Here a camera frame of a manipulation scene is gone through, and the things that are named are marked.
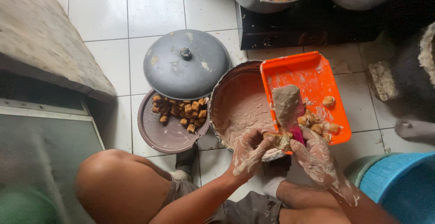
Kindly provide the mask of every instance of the white tile floor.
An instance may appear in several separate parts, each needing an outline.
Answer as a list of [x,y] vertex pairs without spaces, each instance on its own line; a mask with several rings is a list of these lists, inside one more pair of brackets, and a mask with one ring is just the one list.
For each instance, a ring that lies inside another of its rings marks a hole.
[[[349,142],[332,147],[345,168],[353,160],[393,152],[427,152],[434,146],[410,143],[395,133],[396,117],[388,106],[371,93],[363,73],[365,58],[360,54],[372,44],[297,47],[241,51],[238,45],[234,0],[58,0],[80,32],[105,75],[115,87],[118,99],[108,115],[108,125],[100,131],[106,148],[148,157],[164,170],[174,170],[175,155],[150,148],[137,126],[139,104],[150,90],[142,69],[148,48],[162,35],[177,29],[193,28],[209,32],[227,48],[233,66],[247,60],[264,60],[309,51],[319,51],[333,68],[346,114],[353,132]],[[217,142],[212,130],[199,141],[199,160],[194,182],[210,182],[228,167],[231,152]],[[312,184],[294,162],[288,179]],[[261,175],[239,188],[231,197],[239,200],[248,191],[261,193]]]

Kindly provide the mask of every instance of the pot lid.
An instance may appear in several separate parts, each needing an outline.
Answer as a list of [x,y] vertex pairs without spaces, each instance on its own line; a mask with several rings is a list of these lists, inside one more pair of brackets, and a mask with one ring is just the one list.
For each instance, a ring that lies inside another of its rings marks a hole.
[[211,94],[229,68],[225,46],[211,34],[193,29],[162,36],[144,59],[144,75],[151,87],[176,100]]

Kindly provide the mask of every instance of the foot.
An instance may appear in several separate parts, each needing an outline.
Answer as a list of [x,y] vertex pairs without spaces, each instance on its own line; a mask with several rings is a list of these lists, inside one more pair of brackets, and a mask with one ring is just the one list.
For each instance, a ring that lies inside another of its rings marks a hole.
[[269,168],[266,171],[266,176],[273,177],[286,177],[287,172],[291,166],[291,155],[286,155],[277,160],[273,160],[269,163]]
[[175,169],[182,170],[189,176],[192,176],[193,163],[195,162],[196,155],[198,155],[198,145],[196,143],[193,144],[191,149],[177,153]]
[[414,119],[400,119],[394,127],[401,138],[408,141],[435,143],[435,124]]
[[266,177],[263,184],[263,192],[265,194],[276,197],[279,184],[285,180],[290,166],[290,155],[286,155],[269,163],[269,167],[266,167]]

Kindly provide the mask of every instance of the white sock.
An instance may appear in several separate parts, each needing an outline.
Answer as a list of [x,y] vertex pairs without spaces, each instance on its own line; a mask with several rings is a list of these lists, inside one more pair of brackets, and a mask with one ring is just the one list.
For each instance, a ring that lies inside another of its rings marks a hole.
[[176,170],[174,172],[169,172],[172,176],[173,181],[190,181],[191,178],[189,174],[182,170]]
[[263,192],[267,195],[276,197],[276,191],[278,190],[279,184],[284,180],[284,177],[275,177],[269,179],[263,186]]

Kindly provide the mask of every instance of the batter-coated hand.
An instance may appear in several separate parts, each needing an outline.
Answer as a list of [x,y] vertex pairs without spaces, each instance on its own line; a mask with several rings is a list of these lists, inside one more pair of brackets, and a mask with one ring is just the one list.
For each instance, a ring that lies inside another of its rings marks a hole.
[[274,132],[274,130],[253,129],[236,142],[233,159],[227,172],[231,172],[241,184],[259,171],[263,155],[273,148],[273,138],[263,139],[263,134],[267,132]]

